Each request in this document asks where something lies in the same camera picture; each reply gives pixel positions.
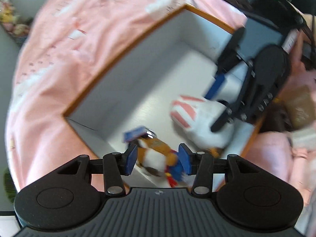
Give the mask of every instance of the stuffed toy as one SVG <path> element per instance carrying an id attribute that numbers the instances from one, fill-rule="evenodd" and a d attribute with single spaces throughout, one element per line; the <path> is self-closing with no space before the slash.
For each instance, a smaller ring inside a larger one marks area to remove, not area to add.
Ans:
<path id="1" fill-rule="evenodd" d="M 138 146 L 136 164 L 145 175 L 166 177 L 171 187 L 182 181 L 183 167 L 178 153 L 158 139 L 151 130 L 136 128 L 124 134 L 124 141 Z"/>
<path id="2" fill-rule="evenodd" d="M 1 22 L 16 24 L 19 16 L 14 15 L 15 7 L 12 6 L 12 3 L 9 0 L 1 0 L 0 3 L 2 8 L 0 12 Z"/>
<path id="3" fill-rule="evenodd" d="M 29 26 L 25 24 L 17 24 L 13 29 L 13 34 L 16 37 L 27 36 L 29 33 Z"/>
<path id="4" fill-rule="evenodd" d="M 218 157 L 233 136 L 234 123 L 227 122 L 216 133 L 210 127 L 225 109 L 218 101 L 181 95 L 172 102 L 170 117 L 196 146 Z"/>

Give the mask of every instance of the plush toy pile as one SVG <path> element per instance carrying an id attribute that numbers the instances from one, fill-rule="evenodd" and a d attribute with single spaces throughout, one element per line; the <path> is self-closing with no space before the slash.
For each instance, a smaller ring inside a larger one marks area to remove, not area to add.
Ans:
<path id="1" fill-rule="evenodd" d="M 21 21 L 10 0 L 0 0 L 0 22 L 16 43 L 24 44 L 30 30 L 31 20 Z"/>

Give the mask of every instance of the cardboard box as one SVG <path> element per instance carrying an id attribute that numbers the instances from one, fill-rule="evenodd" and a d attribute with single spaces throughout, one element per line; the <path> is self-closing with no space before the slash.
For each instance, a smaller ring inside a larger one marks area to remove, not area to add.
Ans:
<path id="1" fill-rule="evenodd" d="M 207 92 L 214 81 L 215 61 L 231 33 L 231 27 L 192 6 L 171 12 L 104 65 L 64 117 L 100 158 L 124 152 L 123 133 L 141 125 L 174 150 L 184 142 L 197 151 L 170 119 L 171 102 L 180 94 L 201 97 Z M 234 101 L 245 71 L 245 63 L 235 67 L 217 98 Z M 237 120 L 223 158 L 230 153 L 244 155 L 258 129 Z M 224 175 L 215 175 L 213 188 L 223 179 Z M 148 177 L 137 166 L 123 180 L 129 186 L 169 187 L 164 178 Z"/>

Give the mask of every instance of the ribbed black surface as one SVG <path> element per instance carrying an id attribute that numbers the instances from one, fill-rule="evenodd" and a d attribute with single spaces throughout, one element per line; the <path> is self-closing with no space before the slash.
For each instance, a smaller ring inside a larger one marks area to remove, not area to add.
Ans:
<path id="1" fill-rule="evenodd" d="M 215 210 L 209 200 L 196 199 L 186 189 L 133 188 L 123 198 L 110 199 L 91 221 L 64 232 L 24 228 L 18 237 L 299 237 L 295 229 L 254 233 L 239 229 Z"/>

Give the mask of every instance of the pink bedsheet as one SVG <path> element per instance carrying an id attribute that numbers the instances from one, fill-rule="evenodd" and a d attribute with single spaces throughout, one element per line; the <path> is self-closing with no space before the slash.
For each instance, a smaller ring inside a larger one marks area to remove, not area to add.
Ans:
<path id="1" fill-rule="evenodd" d="M 245 16 L 221 0 L 48 0 L 37 14 L 13 81 L 8 163 L 18 191 L 79 154 L 96 158 L 62 112 L 113 56 L 183 3 L 232 27 Z M 103 189 L 102 177 L 93 185 Z"/>

